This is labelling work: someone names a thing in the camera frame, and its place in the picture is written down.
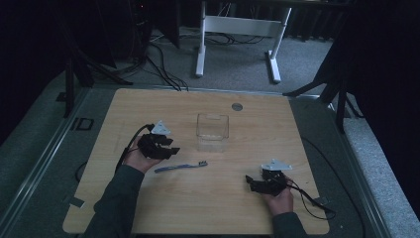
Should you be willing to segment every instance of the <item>wooden table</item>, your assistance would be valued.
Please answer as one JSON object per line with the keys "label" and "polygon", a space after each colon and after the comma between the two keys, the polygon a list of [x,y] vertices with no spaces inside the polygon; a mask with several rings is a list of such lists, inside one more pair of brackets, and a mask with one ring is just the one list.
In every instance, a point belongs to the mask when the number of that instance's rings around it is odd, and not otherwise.
{"label": "wooden table", "polygon": [[[241,103],[242,111],[232,104]],[[199,113],[229,116],[224,153],[197,150]],[[293,166],[285,174],[312,197],[318,190],[286,97],[227,92],[178,92],[119,89],[111,103],[63,229],[83,233],[93,205],[111,180],[121,153],[145,124],[162,120],[171,131],[177,155],[154,169],[207,161],[207,167],[155,174],[149,171],[138,199],[133,233],[150,234],[271,234],[270,214],[261,196],[251,192],[245,175],[261,180],[261,164],[279,159]],[[310,234],[325,234],[327,221],[313,218],[294,193],[295,211]],[[309,209],[325,217],[323,211]]]}

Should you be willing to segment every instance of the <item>sleeve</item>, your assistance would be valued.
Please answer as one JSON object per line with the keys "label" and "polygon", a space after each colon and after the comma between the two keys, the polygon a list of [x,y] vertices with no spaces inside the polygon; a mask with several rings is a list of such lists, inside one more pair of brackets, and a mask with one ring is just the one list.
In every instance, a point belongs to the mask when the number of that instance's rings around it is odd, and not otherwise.
{"label": "sleeve", "polygon": [[144,177],[132,167],[121,166],[96,202],[83,237],[129,237]]}
{"label": "sleeve", "polygon": [[294,212],[282,213],[272,218],[274,238],[308,237],[299,217]]}

